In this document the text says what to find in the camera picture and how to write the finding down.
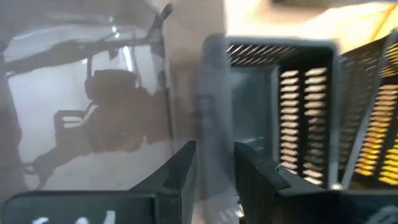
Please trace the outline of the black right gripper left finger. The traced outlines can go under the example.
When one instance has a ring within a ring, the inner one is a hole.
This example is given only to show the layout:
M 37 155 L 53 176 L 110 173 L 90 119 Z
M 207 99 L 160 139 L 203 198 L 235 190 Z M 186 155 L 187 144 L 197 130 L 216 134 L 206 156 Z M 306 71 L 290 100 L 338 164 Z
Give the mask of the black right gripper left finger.
M 188 141 L 164 165 L 129 191 L 150 195 L 154 224 L 191 224 L 197 182 L 197 142 Z

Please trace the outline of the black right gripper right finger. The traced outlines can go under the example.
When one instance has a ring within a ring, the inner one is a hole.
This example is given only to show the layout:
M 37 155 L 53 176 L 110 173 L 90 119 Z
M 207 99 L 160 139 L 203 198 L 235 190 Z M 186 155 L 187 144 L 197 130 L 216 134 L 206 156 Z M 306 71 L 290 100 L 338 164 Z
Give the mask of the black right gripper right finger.
M 246 224 L 331 224 L 327 192 L 242 142 L 234 172 Z

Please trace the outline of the yellow slotted plastic basket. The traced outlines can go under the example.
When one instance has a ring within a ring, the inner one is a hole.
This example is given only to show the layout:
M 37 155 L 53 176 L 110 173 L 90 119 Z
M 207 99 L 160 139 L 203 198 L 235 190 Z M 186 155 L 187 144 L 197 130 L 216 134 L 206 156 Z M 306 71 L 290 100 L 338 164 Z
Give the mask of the yellow slotted plastic basket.
M 342 119 L 345 80 L 343 78 L 342 55 L 350 50 L 378 40 L 398 28 L 398 2 L 367 2 L 356 5 L 337 6 L 327 9 L 322 18 L 329 37 L 338 45 L 338 58 L 335 63 L 336 75 L 333 89 L 336 91 L 336 110 L 340 129 Z

